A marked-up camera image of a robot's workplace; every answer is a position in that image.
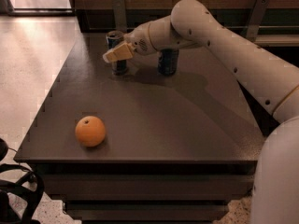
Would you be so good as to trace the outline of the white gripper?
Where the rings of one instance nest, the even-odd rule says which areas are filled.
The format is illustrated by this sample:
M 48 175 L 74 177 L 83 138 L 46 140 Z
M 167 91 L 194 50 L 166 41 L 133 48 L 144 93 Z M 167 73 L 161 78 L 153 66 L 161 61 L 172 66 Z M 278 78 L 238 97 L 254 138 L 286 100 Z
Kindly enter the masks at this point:
M 124 36 L 124 40 L 103 55 L 106 63 L 132 59 L 135 52 L 140 55 L 150 55 L 157 51 L 150 40 L 149 22 L 137 26 Z

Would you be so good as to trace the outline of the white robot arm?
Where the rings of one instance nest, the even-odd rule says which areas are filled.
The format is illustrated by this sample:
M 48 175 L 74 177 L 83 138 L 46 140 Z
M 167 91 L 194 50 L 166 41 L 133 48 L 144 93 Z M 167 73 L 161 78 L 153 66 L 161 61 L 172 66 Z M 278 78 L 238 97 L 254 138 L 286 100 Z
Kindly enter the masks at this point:
M 257 162 L 250 224 L 299 224 L 299 69 L 219 24 L 196 0 L 139 25 L 103 59 L 128 60 L 162 49 L 207 48 L 278 123 Z

